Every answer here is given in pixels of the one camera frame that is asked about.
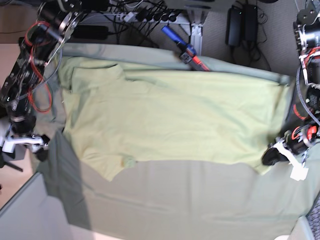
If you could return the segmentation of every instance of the floor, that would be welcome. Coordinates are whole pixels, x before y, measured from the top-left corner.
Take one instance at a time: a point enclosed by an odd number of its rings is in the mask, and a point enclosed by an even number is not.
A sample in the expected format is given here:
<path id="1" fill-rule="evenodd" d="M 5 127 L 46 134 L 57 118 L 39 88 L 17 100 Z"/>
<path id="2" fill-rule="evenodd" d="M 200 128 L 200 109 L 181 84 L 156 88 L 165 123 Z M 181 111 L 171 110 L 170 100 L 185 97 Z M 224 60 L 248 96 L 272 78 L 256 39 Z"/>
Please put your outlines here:
<path id="1" fill-rule="evenodd" d="M 300 9 L 303 8 L 305 0 L 297 0 Z M 279 0 L 276 3 L 265 4 L 258 2 L 261 8 L 268 16 L 268 21 L 263 25 L 267 35 L 267 41 L 261 43 L 259 47 L 265 54 L 273 72 L 294 76 L 299 65 L 298 54 L 296 51 L 296 42 L 293 34 L 293 22 L 297 18 L 297 8 L 293 0 Z M 0 7 L 0 32 L 15 32 L 28 29 L 36 19 L 37 10 L 25 6 L 6 6 Z M 230 48 L 225 44 L 227 25 L 227 14 L 220 12 L 210 12 L 203 28 L 203 46 L 202 55 L 231 62 Z M 161 24 L 158 25 L 151 38 L 160 45 L 160 48 L 177 51 L 176 46 L 169 39 L 163 37 L 161 33 Z M 181 34 L 186 40 L 182 29 L 178 26 L 172 27 Z M 16 43 L 24 32 L 13 34 L 1 34 L 1 43 Z M 259 27 L 258 41 L 265 39 L 262 27 Z M 121 44 L 134 44 L 139 42 L 139 36 L 129 36 L 128 33 L 121 35 Z M 116 39 L 110 36 L 102 43 L 115 44 Z M 247 53 L 243 50 L 235 50 L 236 62 L 240 65 L 248 64 Z M 263 59 L 252 65 L 254 68 L 267 69 Z"/>

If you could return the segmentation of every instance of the green cloth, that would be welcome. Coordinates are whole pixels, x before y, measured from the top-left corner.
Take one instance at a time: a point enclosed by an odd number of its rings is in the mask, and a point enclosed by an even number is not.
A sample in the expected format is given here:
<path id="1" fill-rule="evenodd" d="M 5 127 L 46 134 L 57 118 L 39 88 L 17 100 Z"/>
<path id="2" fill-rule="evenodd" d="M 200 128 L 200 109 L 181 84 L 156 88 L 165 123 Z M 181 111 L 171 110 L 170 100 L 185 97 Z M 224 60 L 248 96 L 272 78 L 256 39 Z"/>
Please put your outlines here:
<path id="1" fill-rule="evenodd" d="M 288 87 L 232 73 L 65 57 L 64 135 L 107 180 L 132 162 L 246 163 L 259 173 L 280 131 Z"/>

